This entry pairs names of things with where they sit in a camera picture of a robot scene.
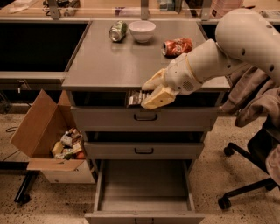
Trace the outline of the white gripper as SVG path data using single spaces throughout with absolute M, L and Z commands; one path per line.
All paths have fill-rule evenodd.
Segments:
M 142 85 L 142 90 L 155 90 L 141 102 L 141 106 L 157 109 L 174 102 L 177 94 L 189 95 L 201 87 L 202 82 L 193 74 L 187 54 L 183 53 Z

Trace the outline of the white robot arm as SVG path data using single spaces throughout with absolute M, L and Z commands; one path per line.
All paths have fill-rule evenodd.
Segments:
M 248 9 L 231 10 L 209 39 L 189 53 L 173 59 L 143 86 L 151 91 L 141 102 L 145 109 L 156 109 L 189 95 L 220 76 L 232 74 L 246 65 L 264 71 L 280 83 L 280 33 L 259 13 Z

